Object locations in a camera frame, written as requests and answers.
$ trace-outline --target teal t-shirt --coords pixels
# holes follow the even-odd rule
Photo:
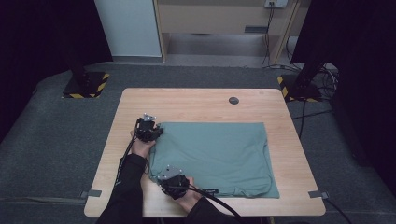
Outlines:
[[[164,122],[150,151],[150,178],[174,166],[218,197],[279,198],[263,123]]]

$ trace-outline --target table top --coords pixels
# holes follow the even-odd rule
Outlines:
[[[237,105],[230,97],[239,100]],[[276,185],[280,198],[221,198],[244,217],[321,216],[320,198],[308,191],[318,190],[302,145],[280,90],[275,89],[126,89],[111,126],[92,189],[100,197],[88,198],[85,215],[99,217],[106,208],[122,157],[136,120],[144,113],[156,116],[156,123],[179,122],[263,122],[267,131]],[[186,213],[163,194],[161,188],[143,175],[144,217],[184,217]],[[220,211],[230,214],[221,205]]]

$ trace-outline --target hand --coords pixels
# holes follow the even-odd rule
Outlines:
[[[145,143],[145,142],[142,142],[140,139],[136,138],[134,140],[134,143],[132,144],[131,153],[134,153],[138,156],[146,158],[149,154],[149,150],[154,145],[155,145],[155,141]]]
[[[186,177],[186,178],[189,179],[191,185],[194,185],[194,179],[192,177]],[[202,195],[200,193],[188,189],[186,194],[182,198],[176,199],[176,202],[180,204],[180,206],[187,213],[189,213],[201,198]]]

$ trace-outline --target black curtain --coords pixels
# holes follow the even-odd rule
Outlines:
[[[326,49],[315,43],[335,12],[336,36],[326,39],[325,58],[340,73],[332,106],[354,156],[373,165],[396,195],[396,2],[342,2],[312,1],[292,61],[308,63],[312,52]]]
[[[69,70],[48,6],[83,65],[112,61],[93,0],[6,0],[0,6],[0,141],[43,78]]]

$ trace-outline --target electrical outlet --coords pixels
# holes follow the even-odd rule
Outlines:
[[[276,0],[265,0],[264,7],[271,7],[271,3],[273,4],[273,7],[276,6]]]
[[[265,0],[264,7],[271,7],[271,3],[273,4],[273,7],[286,7],[288,0]]]

